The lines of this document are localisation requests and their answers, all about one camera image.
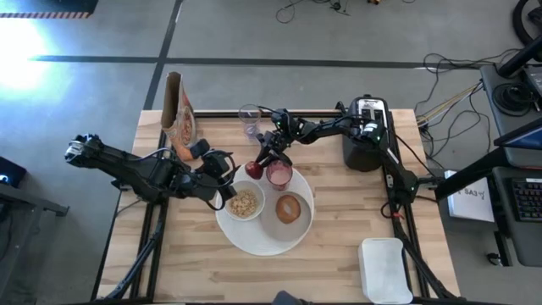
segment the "white container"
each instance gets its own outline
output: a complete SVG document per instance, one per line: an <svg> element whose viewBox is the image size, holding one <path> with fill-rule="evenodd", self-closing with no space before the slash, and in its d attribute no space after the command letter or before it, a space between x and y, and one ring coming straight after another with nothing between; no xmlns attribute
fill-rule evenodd
<svg viewBox="0 0 542 305"><path fill-rule="evenodd" d="M235 173L234 187L241 181L258 184L263 190L265 204L260 215L248 221L234 220L224 209L217 211L218 225L226 237L241 250L259 256L278 255L295 247L305 237L314 219L314 198L305 178L294 169L288 189L276 191L265 177L254 180L247 175L243 165ZM275 212L277 200L283 195L294 196L301 208L299 218L288 225L283 224ZM218 194L215 206L221 205L222 198Z"/></svg>
<svg viewBox="0 0 542 305"><path fill-rule="evenodd" d="M265 205L265 195L263 194L262 188L258 184L251 181L247 181L247 180L237 181L236 183L233 183L231 186L233 186L237 192L246 191L246 190L252 191L252 193L256 195L257 207L256 207L256 211L254 211L254 213L252 213L250 216L246 218L241 218L231 212L230 203L227 202L224 209L226 210L228 215L232 219L239 220L239 221L248 221L251 219L255 219L263 211L263 206Z"/></svg>
<svg viewBox="0 0 542 305"><path fill-rule="evenodd" d="M410 304L401 250L397 238L365 239L357 254L362 275L363 294L375 304Z"/></svg>

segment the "red apple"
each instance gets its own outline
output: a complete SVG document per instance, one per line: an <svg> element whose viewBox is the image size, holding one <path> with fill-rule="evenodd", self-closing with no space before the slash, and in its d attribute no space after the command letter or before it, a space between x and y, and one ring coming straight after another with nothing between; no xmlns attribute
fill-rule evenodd
<svg viewBox="0 0 542 305"><path fill-rule="evenodd" d="M263 167L259 163L251 161L245 165L246 174L255 180L260 180L263 175Z"/></svg>

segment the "concrete floor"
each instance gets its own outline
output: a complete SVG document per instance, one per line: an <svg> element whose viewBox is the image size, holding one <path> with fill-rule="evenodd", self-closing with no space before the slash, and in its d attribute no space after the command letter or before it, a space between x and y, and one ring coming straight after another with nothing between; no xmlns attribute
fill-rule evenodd
<svg viewBox="0 0 542 305"><path fill-rule="evenodd" d="M162 107L164 77L174 70L184 74L195 108L235 109L245 103L331 108L339 100L349 103L366 93L384 98L391 108L412 108L427 96L434 76L422 69L393 68L398 62L421 63L431 52L477 59L521 46L510 26L515 4L510 0L417 0L414 4L384 0L379 6L351 0L350 17L306 1L296 7L296 18L282 25L274 14L286 3L185 0L167 54L170 58L378 61L390 68L166 64L152 108ZM26 62L25 58L155 58L173 7L174 0L102 0L86 20L0 19L0 38L6 42L0 49L0 155L29 170L24 186L28 192L71 207L65 219L47 216L42 221L37 242L12 284L18 300L31 302L37 297L39 304L89 300L119 192L105 174L65 164L64 151L73 136L87 132L97 133L108 145L130 150L156 66ZM19 32L5 30L9 26ZM442 75L424 108L452 97L479 77L475 70ZM483 92L473 97L473 103L478 111L491 115ZM454 114L466 108L466 103L454 108L443 124L431 130L434 137L444 137ZM465 115L454 130L474 120ZM495 123L490 123L495 138ZM461 169L483 156L486 128L484 123L451 140L437 160ZM463 296L539 303L529 291L542 282L542 270L518 263L508 269L492 267L484 259L485 252L495 250L492 228L450 219L445 206L441 213Z"/></svg>

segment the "clear glass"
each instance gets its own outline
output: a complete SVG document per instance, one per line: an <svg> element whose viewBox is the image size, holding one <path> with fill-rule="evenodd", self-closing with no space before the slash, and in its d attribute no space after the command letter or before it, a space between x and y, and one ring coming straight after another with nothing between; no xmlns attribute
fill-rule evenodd
<svg viewBox="0 0 542 305"><path fill-rule="evenodd" d="M293 169L289 164L275 160L268 165L265 175L276 191L284 191L290 184Z"/></svg>
<svg viewBox="0 0 542 305"><path fill-rule="evenodd" d="M243 105L239 108L239 119L243 122L243 130L249 139L255 139L260 133L260 120L262 112L253 104Z"/></svg>

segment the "wooden table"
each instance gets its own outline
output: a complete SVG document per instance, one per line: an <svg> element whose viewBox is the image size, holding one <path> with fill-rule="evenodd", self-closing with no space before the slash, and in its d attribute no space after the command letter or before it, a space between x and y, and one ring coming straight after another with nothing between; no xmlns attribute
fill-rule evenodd
<svg viewBox="0 0 542 305"><path fill-rule="evenodd" d="M395 132L424 158L414 112L392 113ZM157 148L160 115L161 111L141 112L134 154L147 155ZM259 152L259 145L245 138L238 119L197 119L197 124L199 137L206 138L211 147L234 152L238 164L253 160ZM262 125L263 130L272 127L268 121ZM400 149L405 167L425 175L413 155L402 145ZM314 195L315 218L305 239L278 256L252 256L230 243L204 202L172 198L155 302L271 302L280 290L313 302L368 302L362 294L357 247L365 238L393 236L390 220L379 212L387 200L382 171L348 169L342 160L340 136L311 146L293 144L286 153ZM419 194L433 197L429 191ZM119 208L135 199L133 193L125 193ZM412 210L423 258L448 290L459 295L437 205L416 200ZM98 296L107 295L133 264L144 213L145 204L139 204L116 219ZM418 295L412 261L409 269L413 292ZM141 293L147 287L146 272Z"/></svg>

